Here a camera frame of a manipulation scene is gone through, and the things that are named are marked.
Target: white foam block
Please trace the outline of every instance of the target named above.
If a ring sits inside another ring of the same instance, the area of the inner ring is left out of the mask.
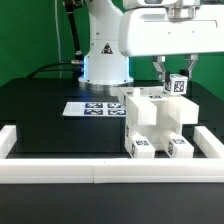
[[[169,97],[163,105],[162,113],[180,124],[197,124],[199,106],[181,96]]]
[[[129,97],[126,110],[138,125],[155,125],[157,107],[146,97]]]
[[[224,145],[206,127],[195,127],[194,141],[208,158],[224,158]]]
[[[194,147],[182,135],[165,131],[160,140],[170,158],[193,158]]]
[[[155,148],[145,136],[140,134],[131,136],[131,152],[132,158],[154,158]]]
[[[16,140],[16,126],[5,125],[0,131],[0,159],[6,158]]]

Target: white block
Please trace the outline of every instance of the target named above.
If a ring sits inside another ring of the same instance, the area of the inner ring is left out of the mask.
[[[5,125],[0,131],[0,159],[7,157],[16,140],[16,126]]]
[[[163,104],[162,113],[180,124],[197,124],[199,106],[182,96],[174,96]]]
[[[163,90],[170,95],[182,95],[187,92],[187,81],[186,76],[173,74],[170,75],[170,82],[164,82]]]
[[[160,140],[170,158],[193,158],[194,147],[182,135],[166,131]]]
[[[154,158],[155,148],[145,136],[136,134],[130,137],[131,139],[131,152],[132,158]]]
[[[138,125],[155,125],[157,107],[146,97],[128,97],[126,110]]]
[[[208,158],[224,158],[224,145],[206,127],[195,127],[194,141]]]

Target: black and white tag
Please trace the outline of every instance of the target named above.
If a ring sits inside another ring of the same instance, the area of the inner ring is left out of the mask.
[[[85,108],[103,108],[102,103],[86,103]]]
[[[156,99],[162,99],[161,96],[149,96],[151,99],[156,100]]]
[[[175,144],[186,144],[186,142],[183,139],[172,139],[172,141]]]
[[[103,110],[86,109],[86,110],[84,110],[84,115],[100,116],[100,115],[103,115]]]
[[[116,109],[116,108],[121,108],[121,105],[119,103],[108,103],[107,107]]]
[[[133,157],[135,156],[135,145],[134,145],[134,144],[132,144],[131,155],[132,155]]]
[[[125,110],[108,110],[108,115],[114,116],[114,115],[126,115],[126,111]]]
[[[149,145],[147,141],[135,141],[137,145]]]
[[[170,142],[168,147],[168,153],[172,156],[173,155],[173,144]]]
[[[174,83],[174,92],[183,92],[184,91],[184,81],[176,81]]]

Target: black table surface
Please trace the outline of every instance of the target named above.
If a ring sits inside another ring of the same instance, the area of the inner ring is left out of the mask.
[[[135,85],[151,86],[158,85],[158,83],[142,81],[136,82]],[[32,119],[38,119],[38,115],[41,115],[41,113],[43,113],[42,116],[47,116],[47,114],[44,114],[45,112],[42,112],[43,108],[39,107],[41,106],[39,104],[40,98],[45,98],[44,101],[50,102],[50,109],[53,111],[52,114],[55,115],[54,119],[61,120],[59,117],[61,116],[62,106],[68,99],[74,99],[77,95],[91,101],[100,99],[101,102],[109,97],[105,93],[93,93],[77,89],[71,80],[12,80],[0,88],[1,126],[5,124],[27,125],[25,114],[28,120],[29,116]],[[186,97],[200,105],[199,125],[208,127],[223,142],[224,103],[197,83],[189,83]],[[118,123],[122,131],[123,121],[121,120]],[[191,140],[193,126],[185,125],[183,133],[185,137]],[[29,135],[20,136],[18,131],[17,134],[21,137],[21,145],[24,141],[28,141],[24,137]],[[117,144],[122,145],[121,139],[117,141]],[[14,149],[9,158],[43,158],[45,156],[51,158],[55,157],[55,154],[59,155],[57,149],[55,153],[51,152],[50,156],[49,153],[38,153],[36,150],[33,152],[27,152],[27,150],[23,152],[21,150]],[[122,146],[117,152],[112,150],[106,153],[102,151],[96,153],[97,157],[105,156],[105,154],[106,157],[116,157],[118,154],[126,156]],[[78,157],[91,157],[95,152],[86,152],[84,155],[80,152],[60,152],[62,157],[77,157],[77,154]],[[223,208],[224,185],[221,183],[0,185],[1,224],[221,224],[224,223]]]

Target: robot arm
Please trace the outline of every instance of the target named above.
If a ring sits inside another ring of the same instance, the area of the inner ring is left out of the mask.
[[[132,10],[121,19],[121,53],[152,56],[161,81],[166,79],[163,56],[185,54],[186,70],[191,78],[198,53],[224,51],[224,6],[199,3],[197,0],[124,0],[124,6]]]

